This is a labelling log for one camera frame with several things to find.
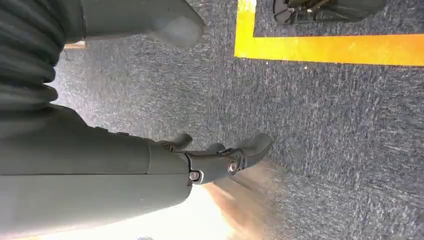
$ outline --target metal bolt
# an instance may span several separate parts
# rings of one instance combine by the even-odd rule
[[[235,172],[237,170],[237,167],[238,167],[238,165],[237,165],[236,162],[231,162],[228,165],[228,170],[233,173],[233,172]]]
[[[191,181],[197,181],[200,178],[200,174],[197,171],[192,171],[190,172],[188,177],[190,178]]]

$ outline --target screw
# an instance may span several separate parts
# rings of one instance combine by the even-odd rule
[[[234,172],[237,170],[237,167],[238,167],[238,165],[237,165],[237,163],[236,163],[236,162],[231,162],[231,163],[228,165],[228,170],[229,170],[231,173],[234,173]]]
[[[190,178],[191,181],[195,182],[195,181],[199,180],[200,174],[197,171],[192,171],[192,172],[190,172],[188,177]]]

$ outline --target gray fabric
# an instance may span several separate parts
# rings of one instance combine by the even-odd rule
[[[195,49],[144,36],[62,55],[58,102],[90,124],[194,148],[270,133],[280,224],[270,239],[424,238],[422,67],[234,58],[237,1],[192,0],[208,25]],[[256,35],[282,36],[258,0]],[[390,1],[365,23],[291,33],[422,33],[422,0]]]

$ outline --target yellow tape line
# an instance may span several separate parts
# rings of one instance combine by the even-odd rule
[[[424,66],[424,34],[254,37],[256,0],[238,0],[239,58]]]

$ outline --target yellow floor marking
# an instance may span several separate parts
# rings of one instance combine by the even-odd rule
[[[424,34],[254,37],[256,0],[238,0],[239,58],[424,66]]]

